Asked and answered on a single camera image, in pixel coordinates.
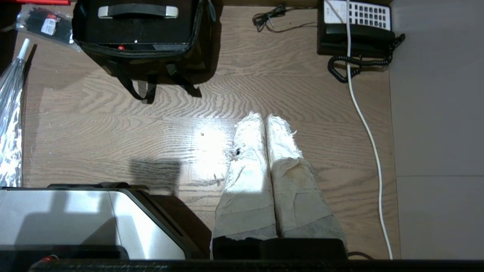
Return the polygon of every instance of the umbrella handle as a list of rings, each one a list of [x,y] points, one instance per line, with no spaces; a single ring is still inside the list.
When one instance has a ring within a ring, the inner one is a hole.
[[[17,58],[21,60],[25,60],[25,55],[27,53],[27,49],[29,48],[30,45],[30,40],[25,39],[24,44],[22,44],[22,48],[20,49],[20,52],[18,53]]]

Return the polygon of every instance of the bag handle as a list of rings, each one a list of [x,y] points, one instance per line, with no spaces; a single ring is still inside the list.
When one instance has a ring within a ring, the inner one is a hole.
[[[128,15],[136,18],[150,15],[170,19],[178,17],[178,8],[175,6],[132,3],[103,6],[97,11],[97,16],[100,19],[112,19],[116,16]]]
[[[133,81],[128,77],[128,75],[123,71],[121,67],[118,66],[117,62],[110,61],[109,69],[118,78],[120,83],[129,91],[129,93],[138,100],[145,100],[147,104],[153,104],[154,97],[156,93],[156,85],[158,83],[158,75],[148,75],[148,90],[146,96],[142,97],[136,92]],[[202,97],[202,92],[200,88],[195,88],[183,75],[178,71],[176,64],[170,63],[166,65],[170,79],[176,84],[180,85],[190,96],[192,97]]]
[[[129,91],[129,93],[138,100],[145,100],[147,104],[153,104],[154,96],[156,93],[156,84],[158,83],[158,75],[148,75],[148,89],[146,96],[142,97],[136,92],[133,81],[128,77],[128,75],[123,71],[122,68],[118,66],[117,63],[111,62],[110,70],[114,72],[120,83]]]

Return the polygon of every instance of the red object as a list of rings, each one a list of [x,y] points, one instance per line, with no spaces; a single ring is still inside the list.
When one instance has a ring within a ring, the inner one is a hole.
[[[37,5],[71,5],[71,0],[0,0],[0,2],[13,2],[20,4],[37,4]]]
[[[57,255],[49,255],[47,257],[42,258],[39,262],[45,262],[45,261],[53,261],[53,260],[58,260],[59,257]]]
[[[54,20],[57,20],[57,16],[55,14],[52,14],[52,13],[49,13],[47,15],[47,19],[54,19]]]

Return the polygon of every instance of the plastic bag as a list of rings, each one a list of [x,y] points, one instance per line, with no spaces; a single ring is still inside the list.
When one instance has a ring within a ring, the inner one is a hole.
[[[18,57],[0,76],[0,187],[22,186],[21,97],[29,44],[25,39]]]
[[[61,11],[65,8],[24,5],[17,16],[15,28],[80,52],[81,48],[72,39],[72,15]]]

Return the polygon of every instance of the white wall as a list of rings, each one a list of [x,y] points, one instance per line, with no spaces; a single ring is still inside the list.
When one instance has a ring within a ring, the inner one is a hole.
[[[484,259],[484,1],[392,13],[407,38],[390,67],[402,258]]]

